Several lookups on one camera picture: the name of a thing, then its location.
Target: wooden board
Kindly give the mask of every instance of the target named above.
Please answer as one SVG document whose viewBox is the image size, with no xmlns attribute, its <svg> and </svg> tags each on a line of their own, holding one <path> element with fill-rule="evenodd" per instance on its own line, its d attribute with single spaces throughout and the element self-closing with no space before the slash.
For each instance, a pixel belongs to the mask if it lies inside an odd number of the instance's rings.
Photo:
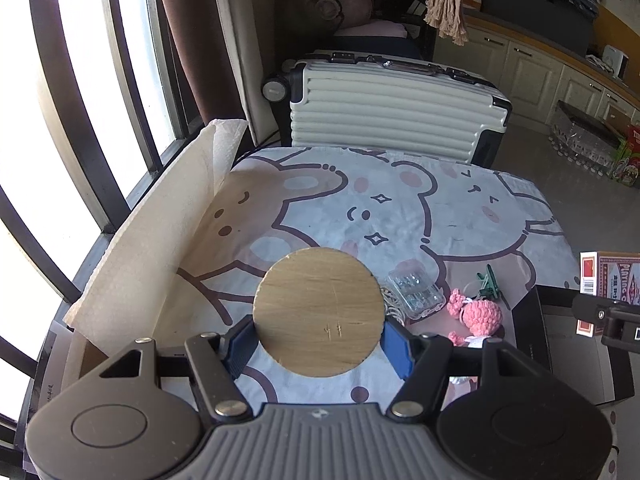
<svg viewBox="0 0 640 480">
<path fill-rule="evenodd" d="M 376 347 L 384 303 L 376 279 L 350 254 L 301 249 L 260 282 L 254 323 L 262 346 L 281 366 L 331 377 L 355 368 Z"/>
</svg>

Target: metal screw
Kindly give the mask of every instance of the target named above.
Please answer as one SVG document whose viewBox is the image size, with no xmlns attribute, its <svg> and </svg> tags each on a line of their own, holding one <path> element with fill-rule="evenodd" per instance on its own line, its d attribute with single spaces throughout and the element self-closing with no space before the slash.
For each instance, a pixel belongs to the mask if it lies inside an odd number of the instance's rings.
<svg viewBox="0 0 640 480">
<path fill-rule="evenodd" d="M 414 402 L 412 400 L 401 400 L 400 402 L 396 402 L 391 407 L 391 413 L 395 416 L 400 416 L 402 418 L 408 418 L 410 416 L 418 416 L 424 411 L 424 408 L 421 404 Z"/>
<path fill-rule="evenodd" d="M 216 404 L 216 413 L 221 416 L 238 416 L 246 412 L 247 408 L 242 400 L 223 400 Z"/>
</svg>

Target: snack box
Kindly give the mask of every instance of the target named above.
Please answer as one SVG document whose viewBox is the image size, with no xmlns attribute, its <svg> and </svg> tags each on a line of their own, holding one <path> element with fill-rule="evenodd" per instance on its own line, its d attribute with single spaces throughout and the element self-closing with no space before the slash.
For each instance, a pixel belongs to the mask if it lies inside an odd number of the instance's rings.
<svg viewBox="0 0 640 480">
<path fill-rule="evenodd" d="M 640 173 L 640 126 L 629 126 L 626 142 L 620 146 L 611 178 L 625 186 L 633 186 Z"/>
</svg>

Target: countertop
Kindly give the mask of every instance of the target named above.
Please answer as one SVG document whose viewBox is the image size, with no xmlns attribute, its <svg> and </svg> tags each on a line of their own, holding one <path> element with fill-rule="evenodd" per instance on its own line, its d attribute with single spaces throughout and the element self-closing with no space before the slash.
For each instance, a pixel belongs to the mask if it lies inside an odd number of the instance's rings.
<svg viewBox="0 0 640 480">
<path fill-rule="evenodd" d="M 568 50 L 564 46 L 544 36 L 540 36 L 524 27 L 496 18 L 490 14 L 485 14 L 484 12 L 473 9 L 464 9 L 464 13 L 467 25 L 496 32 L 497 34 L 507 36 L 521 43 L 529 44 L 530 46 L 551 54 L 565 64 L 595 79 L 611 91 L 619 94 L 620 97 L 640 110 L 640 93 L 629 88 L 622 80 L 614 78 L 610 73 L 590 63 L 586 58 L 578 56 L 575 52 Z"/>
</svg>

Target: playing card box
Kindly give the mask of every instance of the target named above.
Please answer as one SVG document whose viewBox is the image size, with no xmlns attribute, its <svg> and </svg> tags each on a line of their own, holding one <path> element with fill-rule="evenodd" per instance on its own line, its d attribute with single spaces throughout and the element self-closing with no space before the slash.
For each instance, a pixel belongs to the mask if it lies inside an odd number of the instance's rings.
<svg viewBox="0 0 640 480">
<path fill-rule="evenodd" d="M 640 305 L 640 254 L 580 253 L 580 292 Z M 576 333 L 593 337 L 602 328 L 578 321 Z"/>
</svg>

